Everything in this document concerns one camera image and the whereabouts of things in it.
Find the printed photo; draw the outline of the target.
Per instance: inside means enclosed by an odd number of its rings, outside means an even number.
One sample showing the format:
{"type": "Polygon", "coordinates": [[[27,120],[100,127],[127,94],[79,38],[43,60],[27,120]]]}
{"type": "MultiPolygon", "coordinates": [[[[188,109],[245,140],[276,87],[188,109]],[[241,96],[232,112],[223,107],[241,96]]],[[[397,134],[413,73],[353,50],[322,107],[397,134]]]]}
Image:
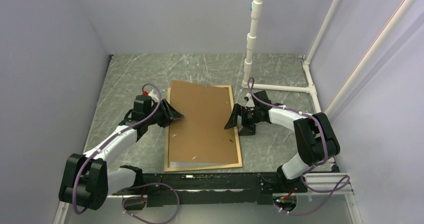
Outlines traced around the printed photo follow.
{"type": "Polygon", "coordinates": [[[220,163],[195,163],[195,162],[169,162],[169,168],[199,168],[199,167],[212,167],[220,166],[220,163]]]}

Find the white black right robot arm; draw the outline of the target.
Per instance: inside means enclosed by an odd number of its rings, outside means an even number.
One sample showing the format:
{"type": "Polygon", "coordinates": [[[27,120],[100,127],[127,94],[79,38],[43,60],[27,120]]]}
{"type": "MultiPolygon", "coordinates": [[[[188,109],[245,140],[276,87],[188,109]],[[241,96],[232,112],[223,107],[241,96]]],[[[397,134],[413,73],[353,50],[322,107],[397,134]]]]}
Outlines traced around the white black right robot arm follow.
{"type": "Polygon", "coordinates": [[[297,153],[277,169],[275,184],[280,191],[289,191],[301,175],[340,153],[339,142],[325,113],[309,114],[272,103],[266,91],[251,93],[245,99],[252,104],[236,103],[224,129],[236,127],[241,118],[240,136],[254,135],[260,122],[294,131],[297,153]]]}

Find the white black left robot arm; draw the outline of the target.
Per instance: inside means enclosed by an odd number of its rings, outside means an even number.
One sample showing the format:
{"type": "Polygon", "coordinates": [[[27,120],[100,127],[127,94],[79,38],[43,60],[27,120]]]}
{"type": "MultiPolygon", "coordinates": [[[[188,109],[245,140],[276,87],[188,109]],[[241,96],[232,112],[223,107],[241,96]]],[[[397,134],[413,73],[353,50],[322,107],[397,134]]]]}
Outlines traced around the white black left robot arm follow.
{"type": "Polygon", "coordinates": [[[100,144],[83,154],[71,154],[65,163],[58,199],[72,204],[77,214],[83,210],[98,210],[107,196],[126,189],[131,194],[144,187],[141,168],[123,165],[116,171],[109,166],[127,148],[135,144],[149,126],[166,128],[184,115],[165,99],[159,100],[146,92],[138,95],[116,129],[100,144]]]}

